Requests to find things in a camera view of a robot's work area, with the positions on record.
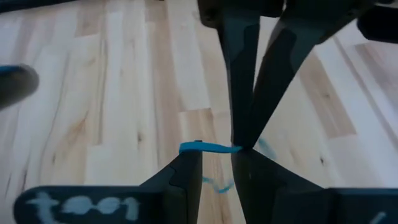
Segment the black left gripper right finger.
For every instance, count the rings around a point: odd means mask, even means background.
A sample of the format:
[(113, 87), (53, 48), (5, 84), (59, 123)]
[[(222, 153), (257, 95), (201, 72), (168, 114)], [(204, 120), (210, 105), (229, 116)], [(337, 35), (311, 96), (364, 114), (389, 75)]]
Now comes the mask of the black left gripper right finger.
[(231, 162), (247, 223), (397, 224), (397, 189), (324, 189), (253, 149)]

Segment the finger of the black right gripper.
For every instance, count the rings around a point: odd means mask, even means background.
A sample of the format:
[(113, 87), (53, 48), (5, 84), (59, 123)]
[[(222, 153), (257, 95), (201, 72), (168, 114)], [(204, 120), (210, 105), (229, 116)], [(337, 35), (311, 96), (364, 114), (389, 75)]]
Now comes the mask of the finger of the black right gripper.
[(279, 21), (263, 56), (249, 114), (248, 146), (252, 147), (324, 29), (306, 22)]
[(218, 28), (227, 72), (231, 141), (235, 146), (253, 145), (249, 125), (259, 29), (259, 17), (228, 17)]

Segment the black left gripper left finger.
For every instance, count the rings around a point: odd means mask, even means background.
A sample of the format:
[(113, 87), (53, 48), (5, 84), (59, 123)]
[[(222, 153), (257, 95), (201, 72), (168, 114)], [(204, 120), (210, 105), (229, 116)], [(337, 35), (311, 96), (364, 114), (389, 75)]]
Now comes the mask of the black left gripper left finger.
[(14, 202), (16, 223), (196, 223), (202, 153), (184, 152), (141, 185), (48, 185)]

